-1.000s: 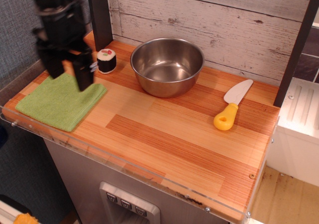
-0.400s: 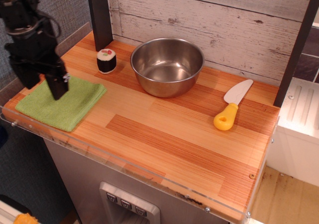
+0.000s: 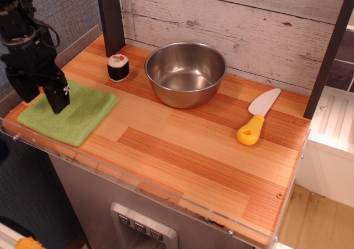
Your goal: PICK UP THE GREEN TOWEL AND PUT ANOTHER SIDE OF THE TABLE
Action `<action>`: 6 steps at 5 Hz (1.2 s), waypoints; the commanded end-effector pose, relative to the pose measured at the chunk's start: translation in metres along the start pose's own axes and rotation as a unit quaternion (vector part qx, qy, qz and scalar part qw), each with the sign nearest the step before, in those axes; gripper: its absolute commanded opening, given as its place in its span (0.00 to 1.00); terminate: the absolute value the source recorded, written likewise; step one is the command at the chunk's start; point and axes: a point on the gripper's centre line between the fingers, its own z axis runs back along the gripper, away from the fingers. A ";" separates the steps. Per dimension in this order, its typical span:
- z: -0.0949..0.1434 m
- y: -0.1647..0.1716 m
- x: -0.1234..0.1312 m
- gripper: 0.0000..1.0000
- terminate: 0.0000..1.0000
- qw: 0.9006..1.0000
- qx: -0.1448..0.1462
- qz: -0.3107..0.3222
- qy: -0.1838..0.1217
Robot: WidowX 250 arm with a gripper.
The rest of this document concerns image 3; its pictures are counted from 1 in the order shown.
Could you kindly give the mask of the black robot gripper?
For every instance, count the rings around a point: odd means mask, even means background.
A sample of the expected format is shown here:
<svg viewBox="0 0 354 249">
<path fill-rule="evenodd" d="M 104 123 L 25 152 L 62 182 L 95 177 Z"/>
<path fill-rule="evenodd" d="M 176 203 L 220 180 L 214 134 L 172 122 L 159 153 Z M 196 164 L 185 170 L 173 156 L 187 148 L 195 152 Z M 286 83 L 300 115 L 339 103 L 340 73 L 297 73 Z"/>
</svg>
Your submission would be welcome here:
<svg viewBox="0 0 354 249">
<path fill-rule="evenodd" d="M 46 98 L 55 114 L 70 104 L 70 86 L 64 73 L 55 64 L 57 52 L 49 32 L 36 32 L 35 37 L 21 46 L 9 46 L 1 60 L 6 64 L 6 76 L 20 98 L 29 103 L 43 86 Z"/>
</svg>

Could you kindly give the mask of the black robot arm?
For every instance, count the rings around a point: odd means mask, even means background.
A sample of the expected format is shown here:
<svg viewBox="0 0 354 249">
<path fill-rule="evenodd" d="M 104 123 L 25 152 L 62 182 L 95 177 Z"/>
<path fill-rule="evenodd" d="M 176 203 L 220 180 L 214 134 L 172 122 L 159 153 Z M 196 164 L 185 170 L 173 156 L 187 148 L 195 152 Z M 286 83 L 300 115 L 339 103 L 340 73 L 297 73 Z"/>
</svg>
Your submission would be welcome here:
<svg viewBox="0 0 354 249">
<path fill-rule="evenodd" d="M 1 43 L 9 50 L 1 55 L 6 76 L 26 103 L 44 89 L 55 114 L 70 103 L 70 87 L 64 73 L 56 65 L 57 47 L 53 28 L 35 19 L 32 0 L 1 0 Z"/>
</svg>

